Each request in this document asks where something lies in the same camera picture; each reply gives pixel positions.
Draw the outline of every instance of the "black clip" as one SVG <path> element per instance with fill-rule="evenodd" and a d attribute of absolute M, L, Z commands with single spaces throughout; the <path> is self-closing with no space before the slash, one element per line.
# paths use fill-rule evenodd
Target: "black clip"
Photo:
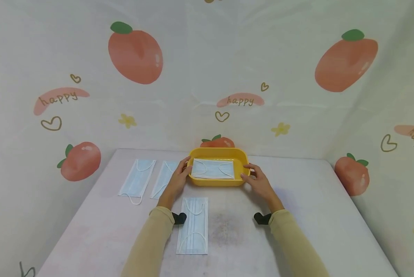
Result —
<path fill-rule="evenodd" d="M 256 223 L 259 225 L 268 225 L 272 214 L 262 215 L 261 213 L 255 213 L 253 216 Z"/>
<path fill-rule="evenodd" d="M 174 218 L 175 225 L 182 225 L 185 223 L 187 219 L 187 215 L 185 213 L 180 213 L 179 215 L 172 213 Z"/>

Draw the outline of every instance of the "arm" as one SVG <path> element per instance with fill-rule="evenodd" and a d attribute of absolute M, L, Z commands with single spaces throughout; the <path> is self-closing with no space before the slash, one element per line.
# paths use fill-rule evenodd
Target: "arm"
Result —
<path fill-rule="evenodd" d="M 288 210 L 272 213 L 268 224 L 295 277 L 329 277 L 321 258 Z"/>
<path fill-rule="evenodd" d="M 158 277 L 167 239 L 174 224 L 165 207 L 155 207 L 142 227 L 125 262 L 121 277 Z"/>
<path fill-rule="evenodd" d="M 247 164 L 244 167 L 254 170 L 251 175 L 255 176 L 255 179 L 247 175 L 241 175 L 241 177 L 267 202 L 272 212 L 268 224 L 285 254 L 294 277 L 329 277 L 321 258 L 299 228 L 292 214 L 285 210 L 259 166 Z"/>
<path fill-rule="evenodd" d="M 158 277 L 161 271 L 164 247 L 173 229 L 174 218 L 170 212 L 177 195 L 186 183 L 191 166 L 186 167 L 186 157 L 175 169 L 167 187 L 159 198 L 158 205 L 151 210 L 139 235 L 131 248 L 121 277 Z"/>

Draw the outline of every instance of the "wall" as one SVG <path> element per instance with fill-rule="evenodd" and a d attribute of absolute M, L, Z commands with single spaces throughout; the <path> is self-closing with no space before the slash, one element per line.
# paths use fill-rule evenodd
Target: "wall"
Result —
<path fill-rule="evenodd" d="M 414 277 L 414 2 L 379 67 L 328 159 L 399 276 Z"/>
<path fill-rule="evenodd" d="M 41 267 L 116 148 L 324 158 L 409 3 L 0 0 L 0 276 Z"/>

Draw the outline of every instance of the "mask ear loop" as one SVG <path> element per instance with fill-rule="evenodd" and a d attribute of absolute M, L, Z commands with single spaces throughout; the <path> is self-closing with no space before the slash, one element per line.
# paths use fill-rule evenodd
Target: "mask ear loop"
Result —
<path fill-rule="evenodd" d="M 192 175 L 197 175 L 197 174 L 204 174 L 204 173 L 207 173 L 207 171 L 208 171 L 207 166 L 206 166 L 203 162 L 198 161 L 198 160 L 193 160 L 193 164 L 194 164 L 194 162 L 201 163 L 201 164 L 202 164 L 202 165 L 206 168 L 206 171 L 204 171 L 204 172 L 195 172 L 195 173 L 191 173 Z"/>
<path fill-rule="evenodd" d="M 130 198 L 130 202 L 131 202 L 131 204 L 133 204 L 133 205 L 139 205 L 141 202 L 142 202 L 142 195 L 140 196 L 140 198 L 141 198 L 141 200 L 139 201 L 139 203 L 133 203 L 133 200 L 131 200 L 131 196 L 129 196 L 128 194 L 126 194 L 126 193 L 122 193 L 121 195 L 126 195 L 126 196 L 128 196 L 129 198 Z"/>
<path fill-rule="evenodd" d="M 149 169 L 152 165 L 153 165 L 153 162 L 151 162 L 151 164 L 146 169 L 140 170 L 139 169 L 139 163 L 136 163 L 136 169 L 137 169 L 137 171 L 142 172 L 142 171 L 146 171 L 147 169 Z"/>
<path fill-rule="evenodd" d="M 185 205 L 186 205 L 186 207 L 187 207 L 187 210 L 188 210 L 190 213 L 192 213 L 193 215 L 200 215 L 200 214 L 204 211 L 205 202 L 204 202 L 204 203 L 202 203 L 202 205 L 201 205 L 201 211 L 200 211 L 199 213 L 197 213 L 197 214 L 195 214 L 192 210 L 190 210 L 190 208 L 188 207 L 187 199 L 185 199 Z"/>
<path fill-rule="evenodd" d="M 171 174 L 173 174 L 174 173 L 174 170 L 172 170 L 169 166 L 168 166 L 168 164 L 167 164 L 167 162 L 164 162 L 165 163 L 165 166 L 168 168 L 168 170 L 170 170 L 170 172 L 171 172 Z M 166 183 L 165 185 L 163 185 L 154 195 L 153 195 L 153 197 L 154 196 L 156 196 L 164 187 L 166 187 L 168 185 L 168 183 Z"/>
<path fill-rule="evenodd" d="M 201 233 L 199 233 L 199 232 L 193 232 L 193 233 L 191 233 L 191 234 L 189 234 L 189 235 L 187 235 L 186 237 L 185 237 L 185 239 L 183 239 L 182 240 L 182 242 L 181 242 L 181 245 L 179 246 L 179 252 L 181 251 L 181 248 L 182 248 L 182 245 L 184 245 L 184 242 L 190 237 L 190 236 L 192 236 L 192 235 L 194 235 L 194 234 L 198 234 L 198 235 L 200 235 L 203 239 L 204 239 L 204 250 L 207 248 L 207 240 L 206 240 L 206 237 L 204 237 L 204 235 L 203 234 L 201 234 Z"/>
<path fill-rule="evenodd" d="M 220 165 L 218 166 L 218 169 L 219 169 L 222 173 L 224 173 L 225 175 L 227 175 L 227 176 L 229 176 L 229 177 L 234 178 L 234 176 L 232 176 L 232 175 L 230 175 L 230 174 L 228 174 L 228 173 L 226 173 L 226 172 L 223 172 L 223 171 L 222 171 L 222 169 L 221 169 L 221 165 L 224 165 L 224 164 L 233 164 L 233 162 L 228 162 L 228 163 L 223 163 L 223 164 L 220 164 Z"/>

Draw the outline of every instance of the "blue surgical mask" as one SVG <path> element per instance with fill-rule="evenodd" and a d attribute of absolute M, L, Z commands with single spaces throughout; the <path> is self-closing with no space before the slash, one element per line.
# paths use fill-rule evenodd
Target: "blue surgical mask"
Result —
<path fill-rule="evenodd" d="M 181 212 L 187 215 L 179 230 L 176 254 L 208 253 L 208 198 L 183 198 Z"/>
<path fill-rule="evenodd" d="M 204 179 L 234 179 L 233 161 L 194 159 L 191 175 Z"/>
<path fill-rule="evenodd" d="M 171 176 L 173 175 L 173 172 L 178 167 L 178 164 L 179 162 L 177 161 L 164 160 L 164 163 L 162 164 L 162 167 L 161 167 L 161 171 L 159 172 L 159 175 L 158 175 L 158 180 L 156 181 L 156 184 L 154 185 L 150 198 L 152 199 L 160 198 L 165 188 L 167 187 L 168 182 L 170 181 Z"/>
<path fill-rule="evenodd" d="M 133 167 L 131 167 L 130 173 L 118 195 L 128 196 L 132 204 L 139 205 L 142 202 L 142 196 L 150 180 L 155 163 L 156 160 L 134 161 Z M 139 203 L 133 203 L 132 197 L 140 197 L 141 199 Z"/>

